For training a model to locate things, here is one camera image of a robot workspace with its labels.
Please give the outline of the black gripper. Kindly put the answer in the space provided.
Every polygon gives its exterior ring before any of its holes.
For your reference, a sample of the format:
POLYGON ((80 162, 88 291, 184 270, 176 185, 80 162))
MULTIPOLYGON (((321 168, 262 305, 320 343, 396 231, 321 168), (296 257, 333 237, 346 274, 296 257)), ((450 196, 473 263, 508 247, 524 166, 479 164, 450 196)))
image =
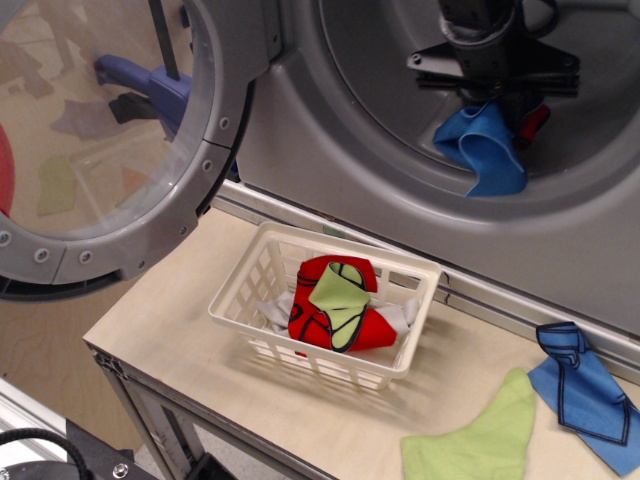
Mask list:
POLYGON ((527 112, 526 92, 543 97, 575 97, 577 56, 523 36, 461 43, 447 41, 409 55, 407 67, 421 89, 465 91, 478 100, 502 96, 502 115, 512 133, 527 112))

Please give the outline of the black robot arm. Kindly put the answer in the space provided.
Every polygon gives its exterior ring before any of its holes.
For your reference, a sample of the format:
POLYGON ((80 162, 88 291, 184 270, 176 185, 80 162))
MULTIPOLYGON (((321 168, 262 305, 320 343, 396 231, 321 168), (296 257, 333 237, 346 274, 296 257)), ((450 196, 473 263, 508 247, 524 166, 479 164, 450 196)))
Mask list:
POLYGON ((495 102, 513 130, 548 97, 578 95, 580 59, 542 41, 559 23, 555 1, 440 1, 444 41, 412 53, 424 90, 453 91, 466 106, 495 102))

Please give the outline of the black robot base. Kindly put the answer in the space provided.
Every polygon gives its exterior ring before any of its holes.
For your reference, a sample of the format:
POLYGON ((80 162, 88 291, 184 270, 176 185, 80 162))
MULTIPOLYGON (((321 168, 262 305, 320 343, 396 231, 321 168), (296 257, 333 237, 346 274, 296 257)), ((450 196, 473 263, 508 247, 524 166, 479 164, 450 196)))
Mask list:
POLYGON ((3 479, 153 479, 129 450, 116 450, 72 422, 1 429, 3 479))

